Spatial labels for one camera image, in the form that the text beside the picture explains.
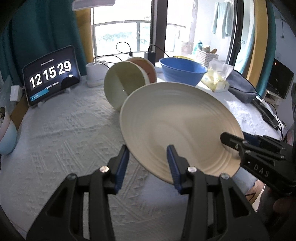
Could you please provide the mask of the operator right hand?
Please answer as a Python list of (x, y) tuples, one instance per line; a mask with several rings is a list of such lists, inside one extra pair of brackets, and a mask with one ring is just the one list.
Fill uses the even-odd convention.
[(273, 205), (273, 211), (278, 213), (286, 213), (294, 209), (294, 204), (292, 199), (281, 198), (278, 199)]

